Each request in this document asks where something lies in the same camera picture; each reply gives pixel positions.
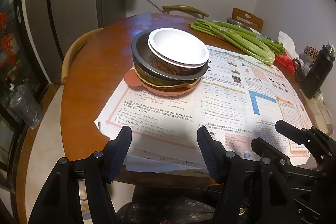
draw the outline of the stacked bowls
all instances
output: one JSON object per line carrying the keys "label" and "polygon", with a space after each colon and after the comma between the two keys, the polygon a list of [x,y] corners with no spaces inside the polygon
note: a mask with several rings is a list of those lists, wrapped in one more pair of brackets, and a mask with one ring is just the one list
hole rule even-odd
{"label": "stacked bowls", "polygon": [[131,47],[135,73],[152,88],[191,89],[208,69],[207,47],[181,30],[143,31],[134,37]]}

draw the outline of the white bowl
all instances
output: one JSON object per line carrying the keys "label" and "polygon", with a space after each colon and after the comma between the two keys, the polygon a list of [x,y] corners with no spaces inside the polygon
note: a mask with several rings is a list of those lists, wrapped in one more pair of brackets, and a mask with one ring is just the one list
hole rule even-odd
{"label": "white bowl", "polygon": [[209,59],[209,51],[201,40],[178,29],[154,30],[148,41],[159,54],[178,63],[200,65]]}
{"label": "white bowl", "polygon": [[148,47],[158,58],[160,58],[161,60],[166,61],[166,62],[168,62],[172,65],[175,65],[175,66],[184,67],[184,68],[199,68],[199,67],[202,67],[206,63],[206,61],[205,61],[202,64],[190,65],[190,64],[179,63],[179,62],[176,62],[174,60],[171,60],[171,59],[161,55],[160,53],[158,53],[155,49],[153,49],[152,45],[149,42],[149,39],[148,39]]}

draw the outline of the celery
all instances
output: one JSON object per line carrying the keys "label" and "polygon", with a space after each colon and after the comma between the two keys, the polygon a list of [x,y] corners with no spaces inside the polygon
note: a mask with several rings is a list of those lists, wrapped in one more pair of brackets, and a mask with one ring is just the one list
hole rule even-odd
{"label": "celery", "polygon": [[197,19],[196,22],[189,26],[194,30],[228,41],[243,52],[267,65],[271,65],[274,62],[274,53],[265,43],[262,43],[256,37],[233,29],[222,28],[213,22],[203,19]]}
{"label": "celery", "polygon": [[263,37],[263,36],[260,36],[254,32],[251,32],[249,30],[246,30],[240,26],[236,26],[236,25],[233,25],[233,24],[230,24],[230,23],[226,23],[226,22],[222,22],[222,21],[216,21],[216,20],[213,20],[212,23],[220,26],[221,28],[228,28],[228,29],[231,29],[235,32],[240,32],[239,35],[241,35],[241,33],[244,33],[246,35],[249,35],[251,37],[254,37],[258,40],[260,40],[261,42],[263,42],[266,46],[268,46],[276,55],[279,55],[281,56],[284,52],[285,52],[285,49],[284,49],[284,46],[282,45],[282,43],[279,43],[279,41],[271,41],[269,39],[267,39],[266,37]]}

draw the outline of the red package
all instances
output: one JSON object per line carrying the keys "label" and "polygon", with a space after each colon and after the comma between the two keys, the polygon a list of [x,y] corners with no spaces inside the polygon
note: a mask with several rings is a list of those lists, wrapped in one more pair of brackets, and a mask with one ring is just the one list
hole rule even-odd
{"label": "red package", "polygon": [[281,57],[275,55],[275,60],[283,65],[291,74],[294,74],[296,68],[293,66],[293,60],[285,52]]}

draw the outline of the chair backrest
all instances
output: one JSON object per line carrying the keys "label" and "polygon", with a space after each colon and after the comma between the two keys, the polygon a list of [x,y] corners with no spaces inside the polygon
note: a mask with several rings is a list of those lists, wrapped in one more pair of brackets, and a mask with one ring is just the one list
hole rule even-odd
{"label": "chair backrest", "polygon": [[166,5],[166,6],[163,6],[162,8],[166,10],[167,14],[169,14],[171,10],[177,10],[181,12],[194,13],[194,14],[201,15],[202,19],[204,19],[204,17],[209,17],[209,15],[206,14],[205,12],[202,12],[194,7],[187,6],[187,5]]}
{"label": "chair backrest", "polygon": [[72,43],[72,45],[70,46],[70,48],[67,51],[67,54],[64,57],[63,64],[62,64],[62,72],[61,72],[61,82],[62,82],[62,84],[65,83],[65,81],[68,77],[70,67],[71,67],[75,57],[77,56],[77,53],[79,52],[79,50],[90,40],[90,38],[93,34],[98,33],[101,30],[103,30],[103,28],[87,32],[87,33],[83,34],[81,37],[79,37],[78,39],[76,39],[75,42]]}
{"label": "chair backrest", "polygon": [[252,29],[255,29],[258,32],[261,32],[261,29],[263,28],[263,24],[264,24],[264,21],[261,18],[258,18],[255,15],[247,11],[240,10],[238,8],[232,9],[232,19],[240,23],[243,23],[244,25]]}

